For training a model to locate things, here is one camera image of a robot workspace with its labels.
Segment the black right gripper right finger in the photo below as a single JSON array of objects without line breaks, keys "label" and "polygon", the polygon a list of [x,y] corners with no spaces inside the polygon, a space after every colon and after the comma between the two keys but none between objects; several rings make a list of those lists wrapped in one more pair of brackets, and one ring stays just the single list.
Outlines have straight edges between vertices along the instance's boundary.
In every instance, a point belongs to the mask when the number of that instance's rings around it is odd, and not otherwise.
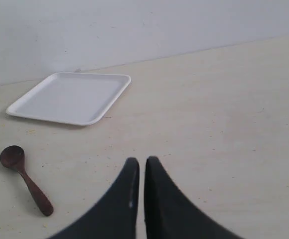
[{"label": "black right gripper right finger", "polygon": [[176,186],[160,160],[146,160],[144,220],[148,239],[239,239],[199,210]]}]

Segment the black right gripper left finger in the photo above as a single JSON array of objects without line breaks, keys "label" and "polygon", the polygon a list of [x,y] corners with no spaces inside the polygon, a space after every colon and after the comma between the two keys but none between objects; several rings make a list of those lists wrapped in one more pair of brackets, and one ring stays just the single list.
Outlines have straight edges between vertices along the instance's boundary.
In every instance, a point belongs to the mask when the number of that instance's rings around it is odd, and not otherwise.
[{"label": "black right gripper left finger", "polygon": [[101,199],[82,217],[52,239],[135,239],[140,166],[128,158]]}]

